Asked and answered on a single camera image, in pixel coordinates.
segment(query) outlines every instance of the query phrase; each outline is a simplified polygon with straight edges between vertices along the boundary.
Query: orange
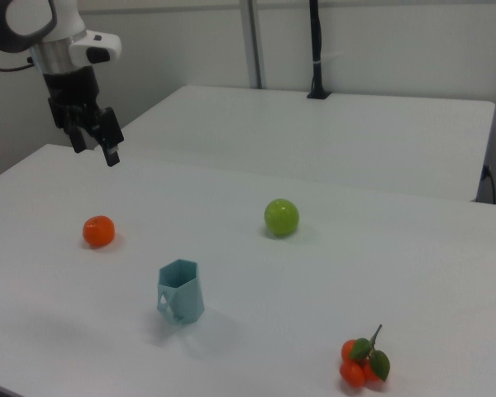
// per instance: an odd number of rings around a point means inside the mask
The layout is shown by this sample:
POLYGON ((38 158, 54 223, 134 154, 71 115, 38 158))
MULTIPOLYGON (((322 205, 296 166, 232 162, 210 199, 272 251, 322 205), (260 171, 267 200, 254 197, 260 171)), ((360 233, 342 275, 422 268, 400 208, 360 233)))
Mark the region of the orange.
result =
POLYGON ((114 223, 103 215, 90 218, 83 226, 84 240, 91 246, 106 246, 115 235, 114 223))
POLYGON ((371 368, 370 359, 366 358, 362 361, 362 369, 364 370, 365 379, 369 381, 380 380, 380 378, 373 372, 371 368))
POLYGON ((364 370, 354 361, 344 361, 340 366, 340 375, 352 387, 365 385, 364 370))
POLYGON ((344 343, 341 347, 341 359, 343 361, 351 361, 349 355, 351 354, 351 350, 353 350, 353 346, 355 345, 355 339, 351 339, 344 343))

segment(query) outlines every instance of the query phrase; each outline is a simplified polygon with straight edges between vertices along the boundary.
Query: white tabletop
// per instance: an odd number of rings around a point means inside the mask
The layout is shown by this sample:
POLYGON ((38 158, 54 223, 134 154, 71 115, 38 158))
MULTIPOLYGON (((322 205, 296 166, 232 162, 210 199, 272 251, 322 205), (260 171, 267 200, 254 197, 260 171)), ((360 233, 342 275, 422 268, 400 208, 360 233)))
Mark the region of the white tabletop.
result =
MULTIPOLYGON (((0 176, 0 386, 25 396, 334 397, 370 337, 393 397, 496 395, 496 206, 46 146, 0 176), (265 233, 295 202, 298 231, 265 233), (91 250, 84 221, 116 240, 91 250), (174 328, 158 269, 197 261, 206 311, 174 328)), ((363 396, 378 395, 364 390, 363 396)))
POLYGON ((184 87, 124 128, 121 158, 470 201, 489 102, 184 87))

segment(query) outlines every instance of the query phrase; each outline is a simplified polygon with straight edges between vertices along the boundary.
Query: teal plastic cup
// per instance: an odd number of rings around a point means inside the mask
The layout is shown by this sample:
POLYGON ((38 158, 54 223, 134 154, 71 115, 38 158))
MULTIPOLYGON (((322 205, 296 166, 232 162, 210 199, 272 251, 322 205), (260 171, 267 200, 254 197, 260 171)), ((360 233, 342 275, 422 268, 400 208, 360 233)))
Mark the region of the teal plastic cup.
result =
POLYGON ((197 321, 204 311, 196 262, 179 259, 160 269, 158 311, 171 324, 197 321))

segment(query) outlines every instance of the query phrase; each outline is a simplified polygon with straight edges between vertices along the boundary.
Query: green ball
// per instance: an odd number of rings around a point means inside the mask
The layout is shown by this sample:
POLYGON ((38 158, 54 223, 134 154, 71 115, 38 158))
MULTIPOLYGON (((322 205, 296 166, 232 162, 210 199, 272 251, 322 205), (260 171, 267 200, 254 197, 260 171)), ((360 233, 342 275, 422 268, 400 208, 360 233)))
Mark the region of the green ball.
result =
POLYGON ((273 200, 266 206, 265 223, 266 227, 276 236, 290 234, 296 230, 299 223, 298 209, 284 198, 273 200))

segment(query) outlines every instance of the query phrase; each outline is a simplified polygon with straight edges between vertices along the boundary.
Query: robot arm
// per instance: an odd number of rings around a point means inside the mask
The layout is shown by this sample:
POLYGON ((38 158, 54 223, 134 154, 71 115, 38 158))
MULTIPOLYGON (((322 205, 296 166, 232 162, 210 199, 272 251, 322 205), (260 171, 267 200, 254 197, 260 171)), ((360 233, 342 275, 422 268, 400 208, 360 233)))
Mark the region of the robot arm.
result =
POLYGON ((85 130, 102 147, 107 164, 117 164, 117 145, 123 135, 114 111, 101 109, 96 103, 99 88, 93 65, 119 57, 119 37, 86 30, 77 0, 48 0, 51 21, 30 35, 19 35, 7 23, 11 3, 0 0, 0 51, 29 49, 50 91, 48 101, 55 125, 69 136, 75 152, 86 149, 85 130))

